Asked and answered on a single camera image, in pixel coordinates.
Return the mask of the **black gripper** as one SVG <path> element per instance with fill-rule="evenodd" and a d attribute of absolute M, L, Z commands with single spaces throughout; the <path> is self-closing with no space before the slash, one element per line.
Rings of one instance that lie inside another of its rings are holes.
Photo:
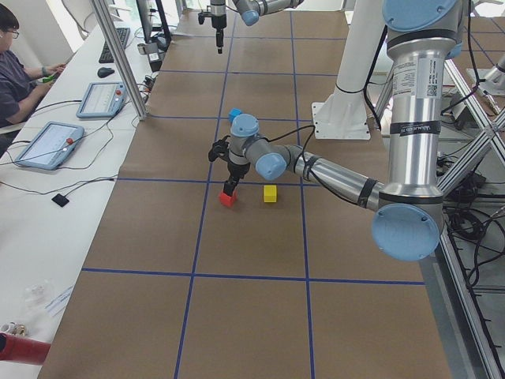
<path fill-rule="evenodd" d="M 227 169 L 230 175 L 228 180 L 224 183 L 223 192 L 225 194 L 233 194 L 239 181 L 249 172 L 249 165 L 247 163 L 237 164 L 230 161 L 227 164 Z"/>
<path fill-rule="evenodd" d="M 216 49 L 219 54 L 223 52 L 223 30 L 226 28 L 226 1 L 210 1 L 211 24 L 215 31 Z"/>

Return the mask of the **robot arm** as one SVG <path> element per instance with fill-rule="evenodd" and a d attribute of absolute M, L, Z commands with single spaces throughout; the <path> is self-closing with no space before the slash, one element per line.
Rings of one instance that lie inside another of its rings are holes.
<path fill-rule="evenodd" d="M 254 25 L 262 16 L 278 13 L 285 9 L 296 9 L 303 0 L 237 0 L 233 1 L 235 10 L 247 26 Z M 226 1 L 211 0 L 205 11 L 198 13 L 198 22 L 203 24 L 206 18 L 211 19 L 215 30 L 215 44 L 219 54 L 223 52 L 224 30 L 227 26 Z"/>
<path fill-rule="evenodd" d="M 286 171 L 316 182 L 336 197 L 373 210 L 372 236 L 387 255 L 417 261 L 437 247 L 443 229 L 443 194 L 436 183 L 444 63 L 462 45 L 469 12 L 463 1 L 358 1 L 335 83 L 312 106 L 319 139 L 366 140 L 366 86 L 376 54 L 392 60 L 392 120 L 386 183 L 365 177 L 294 145 L 262 136 L 250 114 L 232 118 L 230 136 L 210 159 L 227 162 L 230 176 L 220 200 L 232 205 L 250 167 L 267 180 Z"/>

